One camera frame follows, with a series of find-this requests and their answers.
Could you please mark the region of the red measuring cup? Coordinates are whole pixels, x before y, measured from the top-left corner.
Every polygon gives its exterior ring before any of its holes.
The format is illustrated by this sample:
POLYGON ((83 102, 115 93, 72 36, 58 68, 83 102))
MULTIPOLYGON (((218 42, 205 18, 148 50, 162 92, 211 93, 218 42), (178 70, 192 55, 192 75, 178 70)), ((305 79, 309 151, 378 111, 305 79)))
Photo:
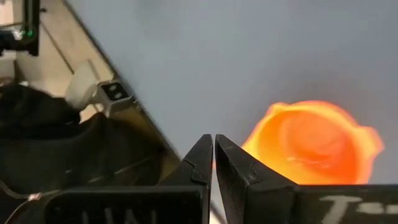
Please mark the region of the red measuring cup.
POLYGON ((325 101, 274 103, 242 148, 297 184, 367 184, 384 149, 377 131, 325 101))

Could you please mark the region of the silver white frame bracket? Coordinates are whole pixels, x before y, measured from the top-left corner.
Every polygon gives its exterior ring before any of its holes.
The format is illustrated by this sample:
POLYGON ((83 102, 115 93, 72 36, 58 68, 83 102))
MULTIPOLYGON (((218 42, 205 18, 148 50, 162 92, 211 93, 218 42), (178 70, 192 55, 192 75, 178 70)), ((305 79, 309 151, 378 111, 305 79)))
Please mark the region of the silver white frame bracket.
POLYGON ((65 101, 76 110, 88 105, 102 105, 103 113, 110 117, 132 105, 132 93, 119 80, 100 81, 91 60, 82 62, 72 76, 65 91, 65 101))

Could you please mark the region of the black stand with green light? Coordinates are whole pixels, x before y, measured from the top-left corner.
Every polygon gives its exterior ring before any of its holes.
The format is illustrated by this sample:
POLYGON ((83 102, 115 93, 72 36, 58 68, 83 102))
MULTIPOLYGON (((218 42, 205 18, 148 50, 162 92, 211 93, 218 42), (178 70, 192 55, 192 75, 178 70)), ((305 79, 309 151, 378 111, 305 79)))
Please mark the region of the black stand with green light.
POLYGON ((0 14, 10 13, 12 21, 0 22, 0 57, 4 51, 39 56, 40 0, 0 0, 0 14))

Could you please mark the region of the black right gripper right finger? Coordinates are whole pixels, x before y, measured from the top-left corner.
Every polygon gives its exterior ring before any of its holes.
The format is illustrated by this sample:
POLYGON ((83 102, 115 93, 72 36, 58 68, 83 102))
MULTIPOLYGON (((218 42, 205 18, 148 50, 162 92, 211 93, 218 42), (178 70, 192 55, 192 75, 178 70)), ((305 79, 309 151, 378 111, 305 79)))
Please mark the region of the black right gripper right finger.
POLYGON ((228 224, 398 224, 398 185, 299 185, 222 134, 215 162, 228 224))

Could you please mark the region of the grey blue table mat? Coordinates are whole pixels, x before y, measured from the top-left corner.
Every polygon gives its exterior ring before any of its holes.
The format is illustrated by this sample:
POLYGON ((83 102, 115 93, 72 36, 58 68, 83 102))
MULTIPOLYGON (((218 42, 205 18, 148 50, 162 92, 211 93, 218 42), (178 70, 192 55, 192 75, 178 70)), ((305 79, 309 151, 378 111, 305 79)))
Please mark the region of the grey blue table mat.
POLYGON ((184 156, 241 149, 274 103, 325 101, 374 128, 367 184, 398 185, 398 0, 67 0, 184 156))

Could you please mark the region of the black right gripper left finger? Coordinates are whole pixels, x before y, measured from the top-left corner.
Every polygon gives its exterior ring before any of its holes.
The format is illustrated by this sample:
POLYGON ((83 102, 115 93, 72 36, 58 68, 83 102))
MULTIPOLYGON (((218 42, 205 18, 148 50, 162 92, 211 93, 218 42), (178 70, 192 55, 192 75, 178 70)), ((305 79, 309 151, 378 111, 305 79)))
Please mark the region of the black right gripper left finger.
POLYGON ((47 202, 46 224, 208 224, 212 172, 204 134, 158 185, 67 190, 47 202))

